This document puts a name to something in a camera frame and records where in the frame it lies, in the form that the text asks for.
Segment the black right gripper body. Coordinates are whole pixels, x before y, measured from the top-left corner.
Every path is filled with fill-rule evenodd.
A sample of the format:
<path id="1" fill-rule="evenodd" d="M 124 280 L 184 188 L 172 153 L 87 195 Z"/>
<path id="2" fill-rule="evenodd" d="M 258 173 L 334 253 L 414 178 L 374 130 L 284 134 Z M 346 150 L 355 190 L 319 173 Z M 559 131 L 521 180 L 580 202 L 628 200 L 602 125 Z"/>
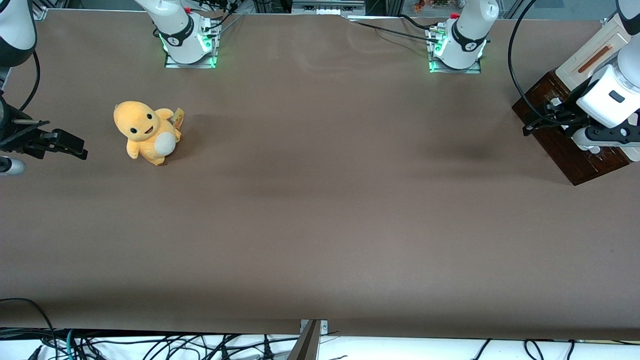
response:
<path id="1" fill-rule="evenodd" d="M 22 148 L 29 148 L 29 143 L 35 132 L 42 126 L 49 125 L 49 120 L 35 120 L 25 112 L 9 105 L 1 97 L 0 148 L 3 153 L 18 152 Z M 0 175 L 19 176 L 25 173 L 26 164 L 20 159 L 9 156 L 0 158 Z"/>

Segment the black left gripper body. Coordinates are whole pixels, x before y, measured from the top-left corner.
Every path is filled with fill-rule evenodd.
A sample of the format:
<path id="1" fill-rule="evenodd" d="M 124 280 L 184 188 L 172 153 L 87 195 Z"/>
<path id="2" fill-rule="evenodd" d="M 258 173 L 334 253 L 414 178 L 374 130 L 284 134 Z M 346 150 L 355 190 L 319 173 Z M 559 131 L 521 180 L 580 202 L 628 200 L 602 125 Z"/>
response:
<path id="1" fill-rule="evenodd" d="M 578 123 L 567 137 L 583 151 L 598 154 L 620 148 L 631 161 L 639 160 L 639 87 L 618 80 L 586 80 L 570 93 L 567 105 Z"/>

